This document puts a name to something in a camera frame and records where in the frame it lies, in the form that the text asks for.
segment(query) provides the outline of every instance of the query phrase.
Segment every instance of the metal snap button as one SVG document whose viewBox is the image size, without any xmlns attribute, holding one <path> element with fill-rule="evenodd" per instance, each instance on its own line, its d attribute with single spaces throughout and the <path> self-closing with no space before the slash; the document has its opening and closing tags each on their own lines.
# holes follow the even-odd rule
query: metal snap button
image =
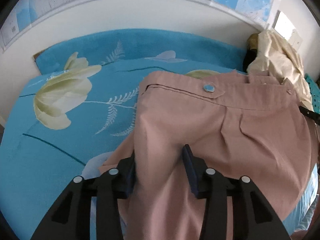
<svg viewBox="0 0 320 240">
<path fill-rule="evenodd" d="M 214 87 L 212 85 L 204 85 L 203 89 L 208 93 L 214 92 Z"/>
</svg>

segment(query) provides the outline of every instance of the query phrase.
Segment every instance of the beige cloth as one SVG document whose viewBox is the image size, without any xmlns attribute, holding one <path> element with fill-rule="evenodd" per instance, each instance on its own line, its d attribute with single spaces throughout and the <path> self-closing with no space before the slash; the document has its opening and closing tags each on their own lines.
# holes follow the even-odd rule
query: beige cloth
<svg viewBox="0 0 320 240">
<path fill-rule="evenodd" d="M 215 91 L 208 93 L 204 85 Z M 153 72 L 140 84 L 134 133 L 100 168 L 135 150 L 137 182 L 119 201 L 129 240 L 199 239 L 205 201 L 191 193 L 181 150 L 224 176 L 249 176 L 285 219 L 303 194 L 316 163 L 315 123 L 299 111 L 292 84 L 237 72 L 195 79 Z M 232 239 L 232 217 L 228 217 Z"/>
<path fill-rule="evenodd" d="M 268 70 L 280 83 L 289 79 L 301 102 L 313 111 L 310 88 L 304 79 L 302 59 L 279 34 L 264 30 L 258 36 L 257 58 L 248 66 L 248 73 Z"/>
</svg>

